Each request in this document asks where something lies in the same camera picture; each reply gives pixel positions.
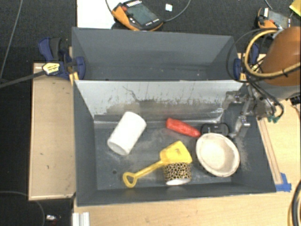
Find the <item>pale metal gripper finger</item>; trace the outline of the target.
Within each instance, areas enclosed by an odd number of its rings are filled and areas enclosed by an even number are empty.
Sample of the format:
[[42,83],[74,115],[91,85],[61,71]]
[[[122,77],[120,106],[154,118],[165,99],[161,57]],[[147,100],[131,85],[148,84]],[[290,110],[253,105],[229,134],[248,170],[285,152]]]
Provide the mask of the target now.
[[223,110],[227,110],[230,104],[240,104],[240,92],[239,91],[227,91],[226,97],[222,103]]
[[229,137],[244,137],[250,126],[251,123],[247,120],[247,116],[239,116],[235,123],[233,132],[229,133]]

